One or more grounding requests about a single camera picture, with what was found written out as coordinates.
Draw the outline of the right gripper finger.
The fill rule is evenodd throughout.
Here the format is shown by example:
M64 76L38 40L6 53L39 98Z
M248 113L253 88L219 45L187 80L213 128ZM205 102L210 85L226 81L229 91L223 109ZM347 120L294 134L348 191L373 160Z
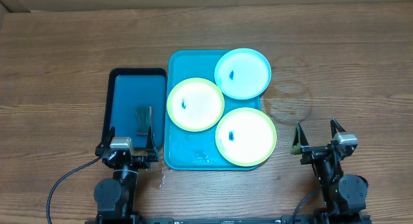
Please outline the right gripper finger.
M291 154L302 154L306 148L309 147L308 141L306 136L303 132L303 129L300 125L300 122L296 122L295 125L295 132L294 132L294 140L292 147L290 149Z
M335 118L332 118L330 121L330 129L333 140L340 140L342 138L342 133L346 132Z

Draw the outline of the yellow plate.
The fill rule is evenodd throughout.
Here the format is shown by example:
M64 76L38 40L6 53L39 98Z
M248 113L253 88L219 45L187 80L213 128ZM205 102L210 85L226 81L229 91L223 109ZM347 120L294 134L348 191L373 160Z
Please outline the yellow plate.
M166 109L177 127L200 132L213 127L221 119L225 99L215 83L193 77L173 87L167 97Z
M237 108L225 114L215 133L219 153L230 163L252 167L273 153L277 132L272 120L254 108Z

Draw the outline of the green and orange sponge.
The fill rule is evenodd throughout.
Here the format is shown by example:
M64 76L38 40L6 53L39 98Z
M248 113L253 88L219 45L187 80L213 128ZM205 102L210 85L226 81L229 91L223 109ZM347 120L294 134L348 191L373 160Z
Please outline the green and orange sponge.
M152 126L152 107L140 106L135 109L138 127L136 134L138 136L147 136L148 130Z

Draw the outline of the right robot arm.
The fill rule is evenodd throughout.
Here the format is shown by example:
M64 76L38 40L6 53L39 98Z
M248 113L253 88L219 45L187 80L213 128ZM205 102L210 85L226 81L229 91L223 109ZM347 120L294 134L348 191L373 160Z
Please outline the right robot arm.
M319 188L306 195L297 205L287 223L370 223L366 209L368 181L359 175L345 175L340 161L351 156L358 139L335 119L330 121L332 139L325 146L311 147L300 123L296 123L290 153L300 155L302 165L311 165ZM312 196L322 193L325 206L312 215L298 216L299 208Z

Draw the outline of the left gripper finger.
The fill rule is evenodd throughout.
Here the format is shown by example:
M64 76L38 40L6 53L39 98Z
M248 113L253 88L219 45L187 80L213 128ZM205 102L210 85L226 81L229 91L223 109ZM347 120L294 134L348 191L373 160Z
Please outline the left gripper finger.
M105 136L105 146L109 147L112 139L115 136L115 127L111 127Z
M146 151L148 153L156 153L157 152L157 147L154 145L154 137L153 137L153 133L152 133L152 127L148 128L147 141L146 141Z

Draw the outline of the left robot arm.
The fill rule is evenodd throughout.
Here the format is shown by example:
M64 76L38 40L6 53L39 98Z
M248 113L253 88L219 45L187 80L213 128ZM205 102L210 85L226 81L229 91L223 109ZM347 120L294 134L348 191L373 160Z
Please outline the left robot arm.
M112 127L96 147L96 156L113 170L111 178L101 180L94 189L97 203L96 223L135 223L145 219L134 210L137 190L138 170L150 168L159 161L159 153L154 145L152 128L148 128L145 156L134 154L130 137L116 137Z

